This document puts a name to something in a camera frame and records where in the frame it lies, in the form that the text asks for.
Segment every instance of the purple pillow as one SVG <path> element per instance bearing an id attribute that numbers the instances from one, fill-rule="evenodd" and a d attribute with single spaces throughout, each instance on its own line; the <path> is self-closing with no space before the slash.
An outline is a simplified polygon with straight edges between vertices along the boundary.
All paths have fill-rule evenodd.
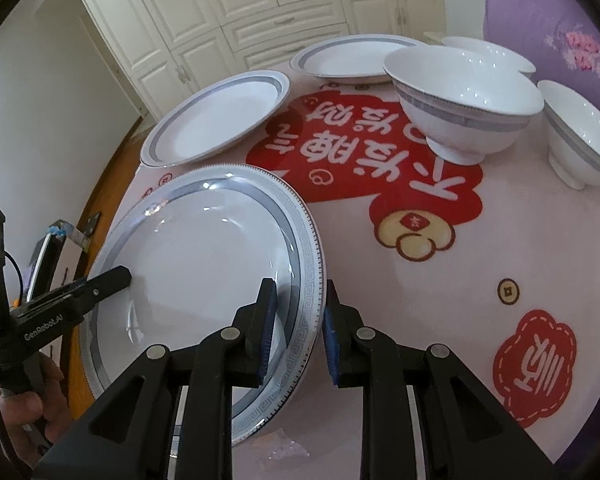
<path id="1" fill-rule="evenodd" d="M 484 39 L 530 60 L 533 81 L 573 88 L 600 110 L 600 34 L 576 0 L 486 0 Z"/>

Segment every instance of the table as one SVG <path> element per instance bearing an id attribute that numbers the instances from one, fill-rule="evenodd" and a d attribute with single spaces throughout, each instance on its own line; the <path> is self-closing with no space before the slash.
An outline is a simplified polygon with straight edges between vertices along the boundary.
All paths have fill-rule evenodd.
<path id="1" fill-rule="evenodd" d="M 292 81 L 286 104 L 204 164 L 247 162 L 294 186 L 340 301 L 401 344 L 450 346 L 557 460 L 600 397 L 600 188 L 553 173 L 542 115 L 505 152 L 455 166 L 430 152 L 390 84 L 274 69 Z M 141 166 L 112 225 L 198 166 Z M 309 456 L 266 460 L 281 436 Z M 362 391 L 331 385 L 319 340 L 291 400 L 234 448 L 234 475 L 357 478 L 361 442 Z"/>

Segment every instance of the human hand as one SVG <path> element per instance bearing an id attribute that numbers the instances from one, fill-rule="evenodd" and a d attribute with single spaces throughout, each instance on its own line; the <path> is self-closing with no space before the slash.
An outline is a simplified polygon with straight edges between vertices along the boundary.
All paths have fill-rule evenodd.
<path id="1" fill-rule="evenodd" d="M 47 421 L 46 439 L 54 443 L 64 435 L 73 421 L 69 405 L 60 389 L 63 378 L 60 368 L 44 354 L 40 354 L 40 365 L 46 384 L 42 398 L 35 392 L 3 397 L 0 391 L 0 412 L 13 448 L 18 457 L 32 468 L 41 457 L 22 426 L 32 424 L 43 416 Z"/>

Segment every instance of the floor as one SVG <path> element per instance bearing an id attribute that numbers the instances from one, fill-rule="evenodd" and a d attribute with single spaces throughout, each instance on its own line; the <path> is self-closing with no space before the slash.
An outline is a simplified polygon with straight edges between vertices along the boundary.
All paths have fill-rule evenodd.
<path id="1" fill-rule="evenodd" d="M 141 131 L 141 133 L 129 135 L 128 140 L 126 140 L 117 150 L 107 169 L 101 176 L 100 181 L 91 196 L 90 202 L 78 223 L 77 227 L 79 229 L 81 227 L 80 223 L 84 222 L 89 216 L 98 211 L 102 213 L 96 231 L 91 239 L 91 245 L 87 254 L 88 264 L 86 272 L 89 272 L 91 269 L 93 261 L 96 259 L 96 256 L 107 237 L 109 227 L 111 226 L 111 222 L 116 215 L 118 206 L 125 195 L 126 188 L 133 180 L 136 170 L 138 169 L 140 163 L 140 149 L 144 142 L 144 138 L 149 132 L 149 130 L 142 131 L 143 129 L 144 126 L 140 124 L 136 131 Z M 74 329 L 74 335 L 71 341 L 71 357 L 69 360 L 67 381 L 69 407 L 74 419 L 76 419 L 91 406 L 94 400 L 82 368 L 77 328 Z"/>

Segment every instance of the white bowl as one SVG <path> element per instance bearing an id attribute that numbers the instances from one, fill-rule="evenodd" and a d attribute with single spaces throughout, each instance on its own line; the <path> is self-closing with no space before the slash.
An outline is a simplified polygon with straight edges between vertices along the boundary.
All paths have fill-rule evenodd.
<path id="1" fill-rule="evenodd" d="M 507 64 L 512 69 L 531 78 L 536 73 L 536 66 L 526 57 L 517 52 L 499 46 L 488 41 L 475 40 L 474 38 L 462 38 L 461 36 L 447 36 L 442 39 L 442 44 L 455 48 L 464 48 L 476 54 L 481 54 L 485 59 L 492 60 L 495 64 Z"/>
<path id="2" fill-rule="evenodd" d="M 386 57 L 384 69 L 429 147 L 454 164 L 472 166 L 505 150 L 544 107 L 529 79 L 467 50 L 404 48 Z"/>
<path id="3" fill-rule="evenodd" d="M 600 186 L 600 111 L 572 89 L 541 81 L 549 125 L 549 163 L 573 189 Z"/>

